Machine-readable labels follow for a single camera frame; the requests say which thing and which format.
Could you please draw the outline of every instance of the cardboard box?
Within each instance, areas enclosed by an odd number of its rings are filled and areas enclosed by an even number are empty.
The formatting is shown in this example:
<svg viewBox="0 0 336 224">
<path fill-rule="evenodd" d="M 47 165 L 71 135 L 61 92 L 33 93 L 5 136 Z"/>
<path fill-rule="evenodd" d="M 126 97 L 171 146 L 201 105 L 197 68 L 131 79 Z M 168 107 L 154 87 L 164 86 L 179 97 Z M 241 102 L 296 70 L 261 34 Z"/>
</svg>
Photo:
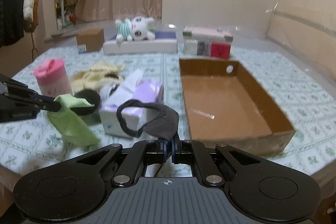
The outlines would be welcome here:
<svg viewBox="0 0 336 224">
<path fill-rule="evenodd" d="M 0 217 L 13 204 L 14 196 L 3 184 L 0 183 Z"/>
<path fill-rule="evenodd" d="M 180 59 L 180 71 L 193 140 L 267 155 L 281 152 L 293 137 L 285 114 L 239 62 Z"/>
<path fill-rule="evenodd" d="M 102 48 L 105 38 L 103 29 L 88 29 L 77 35 L 78 52 L 98 52 Z"/>
</svg>

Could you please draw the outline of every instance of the black cloth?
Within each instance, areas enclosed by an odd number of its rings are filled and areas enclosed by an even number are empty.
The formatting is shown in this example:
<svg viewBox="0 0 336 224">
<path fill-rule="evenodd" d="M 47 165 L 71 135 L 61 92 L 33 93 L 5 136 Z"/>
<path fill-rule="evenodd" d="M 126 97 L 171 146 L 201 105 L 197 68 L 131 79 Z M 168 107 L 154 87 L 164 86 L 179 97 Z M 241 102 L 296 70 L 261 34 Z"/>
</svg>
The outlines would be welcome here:
<svg viewBox="0 0 336 224">
<path fill-rule="evenodd" d="M 122 110 L 126 107 L 144 107 L 154 109 L 159 113 L 153 120 L 145 123 L 136 131 L 127 127 L 126 120 L 121 115 Z M 143 103 L 139 100 L 131 99 L 118 107 L 116 116 L 121 129 L 129 136 L 136 138 L 139 138 L 142 132 L 145 132 L 151 136 L 171 141 L 179 127 L 179 114 L 170 107 L 158 103 Z"/>
<path fill-rule="evenodd" d="M 4 45 L 12 45 L 24 36 L 23 0 L 3 0 Z"/>
</svg>

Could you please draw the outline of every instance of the screw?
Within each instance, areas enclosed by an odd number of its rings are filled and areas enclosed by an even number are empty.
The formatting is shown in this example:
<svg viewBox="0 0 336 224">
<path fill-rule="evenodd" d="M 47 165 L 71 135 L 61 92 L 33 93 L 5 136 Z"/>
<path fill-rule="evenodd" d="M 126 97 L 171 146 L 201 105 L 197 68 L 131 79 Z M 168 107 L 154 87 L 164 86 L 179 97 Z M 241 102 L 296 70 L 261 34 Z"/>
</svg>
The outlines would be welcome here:
<svg viewBox="0 0 336 224">
<path fill-rule="evenodd" d="M 130 180 L 131 180 L 130 177 L 129 176 L 125 176 L 125 175 L 119 175 L 119 176 L 114 177 L 114 181 L 116 183 L 120 183 L 120 184 L 127 183 Z"/>
<path fill-rule="evenodd" d="M 216 183 L 220 183 L 222 181 L 222 178 L 217 175 L 211 175 L 211 176 L 207 176 L 205 180 L 209 183 L 216 184 Z"/>
</svg>

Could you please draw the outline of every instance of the black round pad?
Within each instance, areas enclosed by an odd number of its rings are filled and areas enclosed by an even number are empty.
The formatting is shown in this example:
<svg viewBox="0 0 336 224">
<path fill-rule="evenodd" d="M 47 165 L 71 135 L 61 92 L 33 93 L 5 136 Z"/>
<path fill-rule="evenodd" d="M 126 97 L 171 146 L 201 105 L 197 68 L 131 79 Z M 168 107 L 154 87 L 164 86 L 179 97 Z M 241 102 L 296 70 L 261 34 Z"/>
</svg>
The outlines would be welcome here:
<svg viewBox="0 0 336 224">
<path fill-rule="evenodd" d="M 86 89 L 82 90 L 74 95 L 76 98 L 84 98 L 90 104 L 94 105 L 92 107 L 73 107 L 71 110 L 79 116 L 85 116 L 92 114 L 96 111 L 100 105 L 100 96 L 94 90 Z"/>
<path fill-rule="evenodd" d="M 28 219 L 65 222 L 97 208 L 105 184 L 94 165 L 62 162 L 25 175 L 13 193 L 16 206 Z"/>
<path fill-rule="evenodd" d="M 46 198 L 65 198 L 71 195 L 76 188 L 77 182 L 64 176 L 46 178 L 37 186 L 40 194 Z"/>
<path fill-rule="evenodd" d="M 286 199 L 297 193 L 297 185 L 290 179 L 271 177 L 259 182 L 259 190 L 269 198 Z"/>
<path fill-rule="evenodd" d="M 261 162 L 242 166 L 229 189 L 233 203 L 262 222 L 294 222 L 314 213 L 320 188 L 299 171 Z"/>
</svg>

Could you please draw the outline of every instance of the pink lid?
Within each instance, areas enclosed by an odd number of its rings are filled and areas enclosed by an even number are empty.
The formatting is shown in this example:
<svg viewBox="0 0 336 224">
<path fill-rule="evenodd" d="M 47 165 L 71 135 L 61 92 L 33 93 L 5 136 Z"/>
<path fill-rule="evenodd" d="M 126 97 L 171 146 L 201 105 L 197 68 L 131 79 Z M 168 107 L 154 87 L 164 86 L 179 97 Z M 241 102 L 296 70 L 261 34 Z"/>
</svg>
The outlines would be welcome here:
<svg viewBox="0 0 336 224">
<path fill-rule="evenodd" d="M 66 75 L 64 60 L 48 59 L 33 71 L 39 85 L 47 85 L 56 82 Z"/>
</svg>

